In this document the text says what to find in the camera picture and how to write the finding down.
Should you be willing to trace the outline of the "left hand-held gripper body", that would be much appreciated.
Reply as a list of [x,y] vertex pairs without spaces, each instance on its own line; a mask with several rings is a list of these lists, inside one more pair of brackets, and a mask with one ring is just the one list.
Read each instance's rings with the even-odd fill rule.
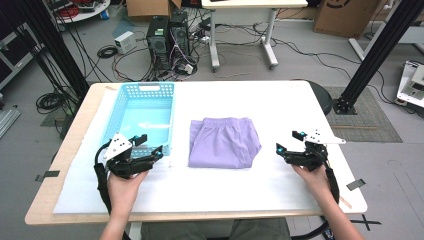
[[152,152],[147,156],[132,157],[132,150],[137,147],[131,143],[132,138],[128,139],[124,135],[116,133],[106,144],[106,152],[103,154],[108,170],[124,179],[149,171],[157,162]]

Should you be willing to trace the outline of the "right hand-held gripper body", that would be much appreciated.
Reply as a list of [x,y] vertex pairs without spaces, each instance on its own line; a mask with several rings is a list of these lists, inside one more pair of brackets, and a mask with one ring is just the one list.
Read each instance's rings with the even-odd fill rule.
[[286,151],[285,162],[288,164],[306,167],[313,171],[328,161],[328,144],[345,144],[346,140],[333,134],[321,134],[316,130],[312,134],[306,134],[302,141],[305,145],[303,152]]

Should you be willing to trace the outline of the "blue plastic basket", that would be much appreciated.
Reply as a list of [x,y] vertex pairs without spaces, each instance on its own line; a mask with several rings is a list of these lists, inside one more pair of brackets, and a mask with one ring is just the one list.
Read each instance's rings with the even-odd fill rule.
[[147,135],[147,141],[133,148],[133,156],[147,155],[162,146],[169,156],[174,116],[172,82],[124,83],[117,92],[101,143],[116,133],[127,139]]

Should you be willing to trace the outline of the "purple pants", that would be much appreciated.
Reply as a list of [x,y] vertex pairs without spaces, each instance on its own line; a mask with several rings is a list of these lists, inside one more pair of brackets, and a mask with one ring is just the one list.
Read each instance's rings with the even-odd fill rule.
[[250,168],[262,149],[249,118],[204,118],[190,125],[189,160],[192,168]]

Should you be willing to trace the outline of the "person's right hand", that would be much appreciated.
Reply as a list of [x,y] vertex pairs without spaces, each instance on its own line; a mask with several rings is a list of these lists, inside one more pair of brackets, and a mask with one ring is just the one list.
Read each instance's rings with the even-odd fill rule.
[[293,165],[292,168],[303,179],[319,205],[324,205],[333,199],[324,166],[313,171],[296,165]]

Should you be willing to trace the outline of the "person's left hand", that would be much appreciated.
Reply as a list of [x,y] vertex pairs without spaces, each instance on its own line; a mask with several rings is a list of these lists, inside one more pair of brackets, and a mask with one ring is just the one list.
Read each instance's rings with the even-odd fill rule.
[[130,179],[118,177],[113,173],[109,175],[108,191],[112,218],[129,218],[138,196],[140,184],[147,175],[147,172],[142,172]]

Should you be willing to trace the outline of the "black round stool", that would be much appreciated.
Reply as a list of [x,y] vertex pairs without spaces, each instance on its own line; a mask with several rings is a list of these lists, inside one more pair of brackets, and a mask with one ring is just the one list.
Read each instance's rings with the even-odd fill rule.
[[321,107],[323,113],[325,115],[328,115],[331,112],[332,107],[333,107],[333,99],[332,99],[331,95],[321,85],[319,85],[315,82],[312,82],[312,81],[308,81],[308,83],[310,84],[310,86],[311,86],[311,88],[312,88],[312,90],[315,94],[315,97],[317,98],[317,100],[320,104],[320,107]]

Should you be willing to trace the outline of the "black tape strip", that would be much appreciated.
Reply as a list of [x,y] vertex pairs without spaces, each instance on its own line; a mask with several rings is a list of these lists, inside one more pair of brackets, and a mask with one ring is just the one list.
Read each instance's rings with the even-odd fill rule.
[[60,174],[60,171],[54,170],[54,171],[45,171],[41,175],[37,175],[35,177],[36,182],[43,182],[45,178],[51,178],[51,177],[58,177]]
[[361,188],[362,186],[364,186],[366,184],[366,182],[363,180],[363,179],[358,179],[358,180],[355,180],[355,181],[353,181],[353,182],[351,182],[351,183],[349,183],[349,184],[347,184],[347,188],[350,190],[350,191],[353,191],[353,190],[355,190],[355,189],[357,189],[357,188]]

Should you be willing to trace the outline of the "grey floor mat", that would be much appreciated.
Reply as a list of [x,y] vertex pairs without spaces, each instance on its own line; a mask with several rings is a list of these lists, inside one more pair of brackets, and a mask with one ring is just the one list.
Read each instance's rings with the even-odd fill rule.
[[348,142],[403,142],[368,88],[358,98],[354,109],[353,115],[336,114],[334,110],[327,115],[336,136]]

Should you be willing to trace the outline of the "person's lap in olive trousers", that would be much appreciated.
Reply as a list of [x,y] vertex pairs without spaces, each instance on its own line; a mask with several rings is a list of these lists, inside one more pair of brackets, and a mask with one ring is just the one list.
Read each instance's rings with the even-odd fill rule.
[[291,240],[285,218],[146,222],[142,240]]

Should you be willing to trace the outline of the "black computer tower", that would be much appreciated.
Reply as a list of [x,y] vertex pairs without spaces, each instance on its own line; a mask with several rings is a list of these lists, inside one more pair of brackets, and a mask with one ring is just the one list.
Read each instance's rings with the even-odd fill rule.
[[168,70],[170,68],[168,23],[168,16],[153,16],[146,35],[151,60],[157,70]]
[[185,55],[190,54],[188,16],[186,12],[177,12],[170,19],[171,34],[174,43]]

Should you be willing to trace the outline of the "small white box device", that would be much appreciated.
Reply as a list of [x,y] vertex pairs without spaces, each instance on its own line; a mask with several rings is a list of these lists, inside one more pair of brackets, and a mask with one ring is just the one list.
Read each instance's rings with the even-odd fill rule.
[[120,54],[126,54],[137,47],[136,38],[133,32],[127,31],[115,39],[115,45]]

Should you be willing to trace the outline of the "black metal stand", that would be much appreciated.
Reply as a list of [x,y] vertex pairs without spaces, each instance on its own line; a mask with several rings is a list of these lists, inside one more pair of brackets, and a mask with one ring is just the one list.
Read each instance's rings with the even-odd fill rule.
[[35,31],[41,42],[61,69],[79,100],[83,100],[89,90],[84,75],[66,46],[62,35],[43,0],[15,0],[14,4],[23,14],[25,21]]
[[351,81],[334,101],[336,114],[355,115],[354,104],[393,48],[424,10],[424,0],[401,0],[378,34]]

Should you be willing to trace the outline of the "white machine base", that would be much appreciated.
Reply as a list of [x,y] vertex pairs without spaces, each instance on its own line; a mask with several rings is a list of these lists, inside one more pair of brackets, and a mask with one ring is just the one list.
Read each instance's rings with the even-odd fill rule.
[[404,64],[395,102],[401,106],[410,103],[424,108],[424,64],[413,61]]

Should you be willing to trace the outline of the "metal rails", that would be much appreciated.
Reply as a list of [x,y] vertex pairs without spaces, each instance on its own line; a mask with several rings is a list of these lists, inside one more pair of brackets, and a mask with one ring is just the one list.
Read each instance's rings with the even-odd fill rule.
[[20,115],[20,111],[15,108],[0,110],[0,139],[7,133]]

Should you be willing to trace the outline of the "cardboard box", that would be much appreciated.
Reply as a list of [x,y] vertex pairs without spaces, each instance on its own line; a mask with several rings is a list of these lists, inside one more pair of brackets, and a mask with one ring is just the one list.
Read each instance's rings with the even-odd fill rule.
[[174,8],[181,8],[182,0],[126,0],[131,17],[169,15]]
[[322,0],[313,31],[358,39],[382,0]]

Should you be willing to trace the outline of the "round white table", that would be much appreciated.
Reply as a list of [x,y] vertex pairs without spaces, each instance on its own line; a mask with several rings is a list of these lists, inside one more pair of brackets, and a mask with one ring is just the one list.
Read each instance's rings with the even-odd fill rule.
[[76,10],[75,6],[69,5],[67,8],[64,8],[65,14],[60,15],[58,13],[54,13],[53,17],[58,24],[83,21],[92,17],[107,20],[109,18],[109,6],[110,0],[100,0],[98,3],[94,4],[93,11],[84,12],[83,10]]

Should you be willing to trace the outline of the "white desk with legs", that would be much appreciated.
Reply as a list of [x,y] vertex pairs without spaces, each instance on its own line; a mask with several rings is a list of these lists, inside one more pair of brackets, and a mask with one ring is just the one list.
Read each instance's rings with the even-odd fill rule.
[[306,0],[201,0],[202,7],[210,10],[210,39],[209,50],[211,55],[212,72],[215,73],[220,68],[219,55],[216,45],[216,24],[224,23],[224,20],[219,20],[216,11],[224,9],[227,13],[231,11],[240,12],[246,10],[252,13],[254,9],[268,11],[268,26],[266,35],[261,36],[261,41],[264,51],[269,60],[269,68],[273,69],[278,65],[278,60],[272,50],[270,41],[272,37],[274,22],[277,17],[277,12],[280,8],[303,8],[307,6]]

